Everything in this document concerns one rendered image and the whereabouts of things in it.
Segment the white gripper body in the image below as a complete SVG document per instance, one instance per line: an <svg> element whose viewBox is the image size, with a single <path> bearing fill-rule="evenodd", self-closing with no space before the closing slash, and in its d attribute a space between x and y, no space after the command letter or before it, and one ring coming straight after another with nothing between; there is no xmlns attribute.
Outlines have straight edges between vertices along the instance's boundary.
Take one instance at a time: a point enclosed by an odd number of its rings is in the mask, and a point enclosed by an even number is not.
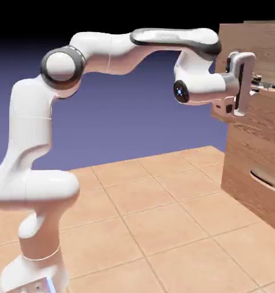
<svg viewBox="0 0 275 293"><path fill-rule="evenodd" d="M233 97L234 116L246 115L251 97L251 83L256 56L251 52L231 52L227 58L225 84Z"/></svg>

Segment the wooden cabinet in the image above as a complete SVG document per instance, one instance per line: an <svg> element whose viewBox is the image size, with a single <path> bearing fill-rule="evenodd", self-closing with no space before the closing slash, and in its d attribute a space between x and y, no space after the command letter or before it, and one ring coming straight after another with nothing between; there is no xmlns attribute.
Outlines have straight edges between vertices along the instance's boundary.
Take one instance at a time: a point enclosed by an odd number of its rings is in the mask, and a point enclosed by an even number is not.
<svg viewBox="0 0 275 293"><path fill-rule="evenodd" d="M225 68L230 52L253 52L255 74L275 83L275 22L221 24L222 52L216 71ZM228 136L222 189L275 229L275 92L251 97L248 113L223 118Z"/></svg>

